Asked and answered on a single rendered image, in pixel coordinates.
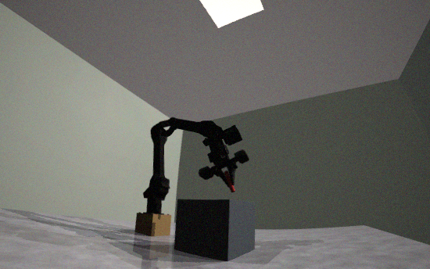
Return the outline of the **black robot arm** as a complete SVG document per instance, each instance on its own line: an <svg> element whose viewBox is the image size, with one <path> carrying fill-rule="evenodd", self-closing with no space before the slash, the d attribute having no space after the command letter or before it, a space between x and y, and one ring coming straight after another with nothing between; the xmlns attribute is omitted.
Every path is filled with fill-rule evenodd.
<svg viewBox="0 0 430 269"><path fill-rule="evenodd" d="M170 127L165 130L164 127L168 126ZM170 188L170 179L164 175L164 145L167 142L167 137L172 135L176 129L196 132L206 137L202 143L205 146L209 146L210 151L214 147L222 145L220 149L207 154L210 162L215 166L217 165L216 162L220 160L230 160L228 148L224 145L222 139L228 145L242 141L242 136L235 125L223 130L211 120L195 122L171 117L169 120L153 125L151 129L154 154L153 176L150 179L149 188L143 192L144 198L147 198L147 212L143 213L164 214L161 212L161 200L165 200Z"/></svg>

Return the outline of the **red peg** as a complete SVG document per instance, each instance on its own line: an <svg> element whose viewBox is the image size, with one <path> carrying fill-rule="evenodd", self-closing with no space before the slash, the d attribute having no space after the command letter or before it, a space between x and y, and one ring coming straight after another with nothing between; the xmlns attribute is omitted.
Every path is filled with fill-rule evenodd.
<svg viewBox="0 0 430 269"><path fill-rule="evenodd" d="M235 192L235 190L234 190L234 187L233 187L233 185L232 185L232 183L231 183L231 178L230 178L230 175L229 175L229 173L228 173L228 170L226 170L225 172L225 176L226 176L226 178L227 178L227 181L228 181L228 186L229 186L229 189L231 190L231 192Z"/></svg>

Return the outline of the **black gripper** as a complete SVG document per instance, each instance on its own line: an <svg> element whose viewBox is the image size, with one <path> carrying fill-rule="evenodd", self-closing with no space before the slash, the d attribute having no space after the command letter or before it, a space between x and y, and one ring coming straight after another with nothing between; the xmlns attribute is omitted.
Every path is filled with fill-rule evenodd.
<svg viewBox="0 0 430 269"><path fill-rule="evenodd" d="M225 173L222 171L222 168L227 167L229 174L230 174L230 178L231 178L231 183L232 185L234 185L235 183L235 171L238 168L238 165L236 164L238 161L240 163L244 163L246 161L249 160L249 157L246 155L245 150L241 150L237 153L235 153L235 158L232 158L230 160L220 160L217 163L216 166L214 167L203 167L201 169L199 169L199 176L201 178L203 178L204 180L210 179L212 178L214 175L216 176L220 176L221 179L226 183L226 185L228 186L228 181L227 178L225 176ZM228 186L229 187L229 186Z"/></svg>

